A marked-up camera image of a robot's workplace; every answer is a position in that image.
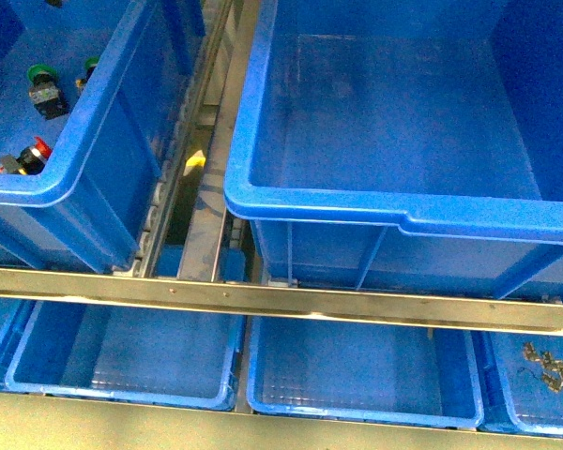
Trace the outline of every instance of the metal bar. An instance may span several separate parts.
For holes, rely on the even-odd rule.
[[[246,329],[244,331],[244,340],[242,342],[242,354],[238,356],[237,368],[237,398],[236,406],[234,407],[235,413],[252,414],[251,405],[248,402],[246,392],[248,389],[248,378],[251,363],[251,330],[252,330],[252,317],[246,320]]]
[[[156,229],[149,234],[148,242],[143,249],[143,258],[137,273],[131,273],[135,277],[145,278],[152,276],[154,267],[160,255],[160,249],[169,229],[169,222],[174,210],[176,187],[179,176],[183,173],[185,163],[186,148],[188,147],[192,131],[196,128],[203,99],[210,81],[210,76],[215,65],[217,52],[225,30],[225,24],[232,7],[233,0],[211,0],[206,8],[213,8],[217,4],[216,18],[212,23],[212,28],[206,38],[201,54],[196,65],[195,78],[190,85],[186,95],[186,101],[180,113],[179,131],[176,133],[176,151],[171,164],[171,169],[164,180],[162,201],[159,205],[155,223]]]
[[[561,450],[563,440],[0,394],[0,450]]]
[[[563,305],[0,269],[0,296],[563,336]]]
[[[198,190],[177,274],[179,279],[209,281],[217,277],[222,229],[226,220],[223,176],[236,125],[259,7],[259,1],[250,1],[245,2],[242,10],[213,140],[206,157],[203,180]]]

